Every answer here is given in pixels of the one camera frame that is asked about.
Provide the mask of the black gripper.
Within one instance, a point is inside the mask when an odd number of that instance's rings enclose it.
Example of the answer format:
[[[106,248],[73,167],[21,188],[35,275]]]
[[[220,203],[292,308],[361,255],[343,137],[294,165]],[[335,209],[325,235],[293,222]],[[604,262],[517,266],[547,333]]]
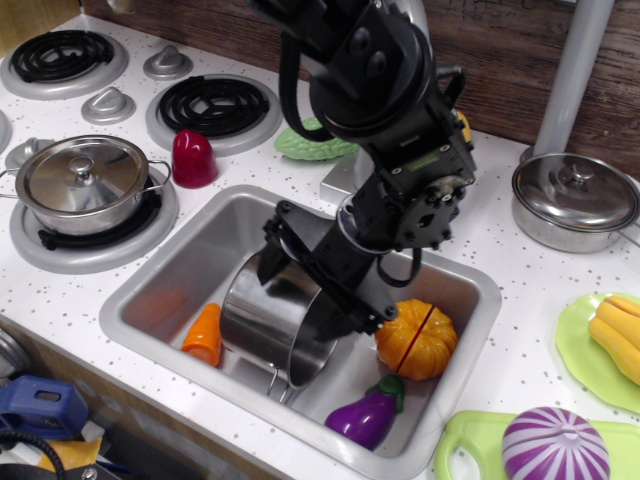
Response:
[[[336,220],[282,200],[263,230],[266,246],[259,255],[260,284],[293,262],[338,310],[316,327],[316,341],[329,342],[353,332],[373,334],[396,318],[389,288],[374,267],[378,256],[354,246]]]

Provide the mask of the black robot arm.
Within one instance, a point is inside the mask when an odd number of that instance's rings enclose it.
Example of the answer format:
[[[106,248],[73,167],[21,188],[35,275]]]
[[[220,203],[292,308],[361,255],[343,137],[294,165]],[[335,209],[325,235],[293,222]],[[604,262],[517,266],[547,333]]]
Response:
[[[420,257],[451,236],[474,180],[472,145],[455,104],[463,70],[438,66],[427,34],[397,3],[254,1],[282,33],[279,96],[304,138],[357,144],[373,171],[327,220],[282,201],[265,224],[258,278],[297,264],[336,305],[314,335],[371,334],[394,319],[381,264],[391,251]]]

